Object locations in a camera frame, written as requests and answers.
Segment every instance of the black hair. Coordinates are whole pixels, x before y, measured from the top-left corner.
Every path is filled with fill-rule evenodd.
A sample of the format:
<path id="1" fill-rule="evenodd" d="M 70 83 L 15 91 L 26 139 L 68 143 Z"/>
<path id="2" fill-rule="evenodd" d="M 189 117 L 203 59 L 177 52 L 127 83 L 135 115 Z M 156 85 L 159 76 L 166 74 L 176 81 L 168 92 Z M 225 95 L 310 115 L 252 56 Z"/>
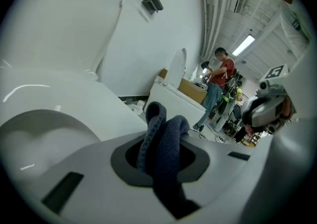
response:
<path id="1" fill-rule="evenodd" d="M 228 56 L 227 51 L 226 51 L 224 48 L 222 48 L 222 47 L 217 48 L 217 49 L 214 51 L 214 54 L 216 55 L 216 53 L 218 53 L 218 52 L 224 52 L 224 53 L 226 54 L 226 56 Z"/>
<path id="2" fill-rule="evenodd" d="M 242 81 L 241 80 L 237 80 L 237 86 L 241 87 L 242 86 Z"/>

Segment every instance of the cardboard box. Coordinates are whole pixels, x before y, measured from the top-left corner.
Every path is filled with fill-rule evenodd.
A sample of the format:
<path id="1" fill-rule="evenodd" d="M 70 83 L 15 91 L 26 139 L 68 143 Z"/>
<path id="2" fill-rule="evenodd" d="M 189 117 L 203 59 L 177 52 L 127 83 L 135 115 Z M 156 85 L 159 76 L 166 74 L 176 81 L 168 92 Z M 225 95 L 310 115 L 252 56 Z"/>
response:
<path id="1" fill-rule="evenodd" d="M 160 73 L 158 75 L 159 75 L 159 77 L 164 79 L 166 74 L 167 74 L 167 70 L 163 69 L 162 71 L 160 71 Z M 204 89 L 194 85 L 193 83 L 191 83 L 188 80 L 183 79 L 183 78 L 179 84 L 178 90 L 199 104 L 201 104 L 203 102 L 203 100 L 207 94 L 207 91 L 205 91 Z"/>

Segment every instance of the ceiling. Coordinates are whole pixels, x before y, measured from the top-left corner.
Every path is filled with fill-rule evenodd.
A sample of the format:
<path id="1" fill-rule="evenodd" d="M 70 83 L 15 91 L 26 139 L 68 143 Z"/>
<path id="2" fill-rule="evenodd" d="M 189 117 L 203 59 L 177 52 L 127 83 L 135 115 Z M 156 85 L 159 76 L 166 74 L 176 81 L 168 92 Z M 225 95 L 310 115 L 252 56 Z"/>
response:
<path id="1" fill-rule="evenodd" d="M 234 12 L 237 0 L 224 12 L 214 50 L 225 48 L 229 55 L 251 34 L 255 41 L 237 57 L 236 67 L 247 79 L 257 82 L 269 68 L 296 62 L 280 24 L 281 0 L 244 0 L 240 12 Z"/>

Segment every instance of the blue jeans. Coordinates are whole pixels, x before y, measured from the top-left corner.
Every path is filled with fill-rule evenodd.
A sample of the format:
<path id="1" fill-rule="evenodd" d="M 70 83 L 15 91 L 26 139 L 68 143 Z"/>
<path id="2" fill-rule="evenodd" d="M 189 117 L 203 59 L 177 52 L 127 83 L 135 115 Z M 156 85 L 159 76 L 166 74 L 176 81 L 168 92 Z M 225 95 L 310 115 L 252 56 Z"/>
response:
<path id="1" fill-rule="evenodd" d="M 199 127 L 204 124 L 209 115 L 211 110 L 214 108 L 217 100 L 221 97 L 223 89 L 218 85 L 210 84 L 207 90 L 207 95 L 204 99 L 203 106 L 206 109 L 206 113 L 203 117 L 194 125 L 194 129 L 198 130 Z"/>
<path id="2" fill-rule="evenodd" d="M 219 112 L 216 112 L 216 114 L 213 116 L 212 120 L 210 121 L 210 124 L 212 125 L 214 131 L 216 132 L 220 132 L 220 130 L 223 128 L 224 124 L 227 122 L 235 106 L 233 99 L 229 99 L 229 101 L 225 103 L 226 103 L 226 108 L 224 109 L 223 113 L 219 114 Z"/>

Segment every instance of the white wall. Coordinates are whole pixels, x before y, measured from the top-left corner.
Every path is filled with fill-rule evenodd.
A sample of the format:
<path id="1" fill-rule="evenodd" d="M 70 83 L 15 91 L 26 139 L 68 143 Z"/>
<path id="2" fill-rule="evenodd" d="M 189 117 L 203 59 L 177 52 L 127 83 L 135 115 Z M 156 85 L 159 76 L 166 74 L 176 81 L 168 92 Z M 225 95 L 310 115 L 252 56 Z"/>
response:
<path id="1" fill-rule="evenodd" d="M 259 89 L 259 85 L 254 81 L 245 79 L 243 80 L 241 89 L 242 93 L 250 98 L 256 94 L 256 90 Z"/>
<path id="2" fill-rule="evenodd" d="M 251 81 L 258 82 L 258 79 L 255 77 L 255 72 L 252 71 L 250 68 L 248 68 L 245 64 L 242 64 L 241 62 L 235 63 L 235 66 L 239 70 L 240 74 Z"/>
<path id="3" fill-rule="evenodd" d="M 142 0 L 124 0 L 122 15 L 104 58 L 101 82 L 117 96 L 147 95 L 155 76 L 186 48 L 186 77 L 199 62 L 202 0 L 160 0 L 150 16 Z"/>

